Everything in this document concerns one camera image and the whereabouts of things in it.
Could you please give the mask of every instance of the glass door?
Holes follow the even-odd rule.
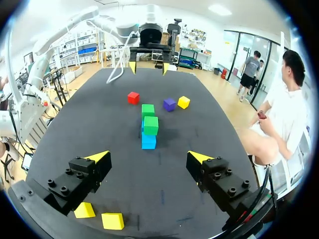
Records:
[[[232,86],[236,89],[239,88],[240,80],[241,80],[241,73],[239,69],[242,67],[248,56],[251,54],[251,50],[254,44],[254,36],[241,33],[240,34],[240,41],[238,45],[237,55],[234,63],[234,67],[229,78],[229,82]]]
[[[252,105],[258,109],[260,105],[264,102],[268,91],[270,89],[271,84],[275,79],[276,69],[278,65],[278,60],[280,58],[280,45],[272,43],[271,51],[269,55],[269,62],[267,65],[267,70],[265,72],[265,76],[263,81],[261,82],[260,89],[257,92]]]
[[[255,84],[252,85],[252,89],[249,91],[249,94],[246,96],[246,99],[251,102],[253,99],[253,96],[257,90],[257,86],[259,85],[261,78],[264,74],[264,69],[265,69],[265,64],[267,63],[267,59],[269,57],[269,52],[270,52],[270,41],[255,37],[254,38],[254,43],[252,47],[252,51],[250,53],[250,56],[254,56],[254,51],[259,51],[261,54],[261,57],[259,58],[261,68],[259,70],[258,74],[255,74]]]

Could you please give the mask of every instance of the man's hand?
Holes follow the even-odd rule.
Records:
[[[275,134],[275,128],[269,118],[258,119],[261,130],[268,136],[272,137]]]

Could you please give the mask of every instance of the black shorts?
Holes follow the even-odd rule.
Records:
[[[243,76],[241,77],[241,81],[240,81],[240,84],[243,86],[243,87],[246,87],[246,88],[250,88],[251,84],[253,83],[254,81],[254,78],[246,75],[245,73],[243,74]]]

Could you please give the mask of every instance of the robotic arm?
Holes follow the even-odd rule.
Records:
[[[110,18],[100,16],[98,8],[92,6],[75,15],[65,26],[54,31],[47,38],[38,40],[33,48],[33,52],[39,56],[39,59],[34,63],[29,73],[23,95],[21,95],[21,92],[18,90],[13,76],[10,59],[11,31],[8,31],[6,38],[6,62],[14,106],[11,112],[0,112],[1,136],[12,138],[17,136],[21,143],[24,143],[25,140],[28,139],[33,147],[37,146],[46,131],[46,125],[43,123],[41,116],[45,112],[48,103],[51,102],[49,96],[40,89],[43,85],[42,80],[45,69],[54,52],[52,44],[83,21],[88,21],[89,24],[114,35],[122,43],[127,41],[132,31],[138,31],[137,23],[115,27],[114,23],[108,19]],[[132,44],[136,41],[137,38],[130,38],[128,43]]]

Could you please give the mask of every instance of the purple cube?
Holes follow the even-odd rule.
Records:
[[[172,98],[168,98],[164,100],[163,107],[168,111],[171,112],[175,110],[176,107],[176,101],[173,100]]]

